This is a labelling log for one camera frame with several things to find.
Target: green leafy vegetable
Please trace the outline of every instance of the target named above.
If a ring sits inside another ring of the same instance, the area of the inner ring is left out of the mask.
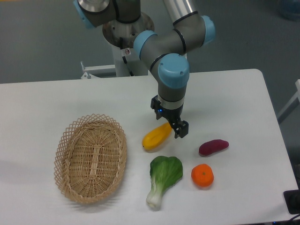
[[[165,191],[182,178],[182,163],[176,157],[158,156],[150,163],[151,191],[146,202],[159,208]]]

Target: fake fruit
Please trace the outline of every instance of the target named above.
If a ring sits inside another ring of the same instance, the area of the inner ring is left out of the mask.
[[[192,169],[192,180],[200,187],[208,187],[214,181],[212,169],[207,164],[200,164]]]
[[[165,191],[182,178],[181,161],[176,157],[158,156],[150,163],[151,191],[146,203],[158,209]]]
[[[150,131],[142,140],[142,146],[146,150],[151,150],[159,146],[170,135],[172,128],[169,123],[165,123]]]
[[[199,148],[200,156],[210,156],[213,153],[217,153],[229,147],[229,143],[227,141],[223,141],[221,139],[212,140],[210,142],[206,142]]]

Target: blue bottle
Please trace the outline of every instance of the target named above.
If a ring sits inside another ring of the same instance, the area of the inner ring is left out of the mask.
[[[278,0],[278,10],[289,20],[300,21],[300,0]]]

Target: purple sweet potato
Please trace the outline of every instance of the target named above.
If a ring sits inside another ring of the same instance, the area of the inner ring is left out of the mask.
[[[210,156],[213,153],[217,153],[229,147],[229,143],[227,141],[223,141],[221,139],[212,140],[204,143],[199,148],[200,156]]]

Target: blue joint cap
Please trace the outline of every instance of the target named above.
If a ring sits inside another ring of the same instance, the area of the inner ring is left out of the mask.
[[[141,59],[142,48],[145,42],[147,41],[147,39],[150,38],[152,35],[157,35],[157,34],[152,30],[145,30],[135,38],[135,41],[133,43],[133,48],[137,52],[140,59]]]
[[[88,20],[88,18],[86,18],[85,14],[83,13],[83,11],[81,10],[80,6],[79,6],[78,3],[77,3],[77,0],[74,0],[74,1],[73,1],[73,4],[74,4],[74,6],[75,6],[75,8],[76,8],[76,10],[77,10],[77,12],[78,12],[80,18],[82,19],[82,22],[84,23],[85,27],[86,27],[87,29],[95,28],[95,27],[93,26],[93,24],[91,24],[91,22]]]
[[[206,45],[215,39],[216,28],[215,28],[214,22],[211,21],[208,16],[203,15],[202,18],[205,23],[205,40],[203,42],[203,45]]]
[[[175,53],[165,55],[158,66],[158,77],[169,88],[185,87],[189,79],[188,60]]]

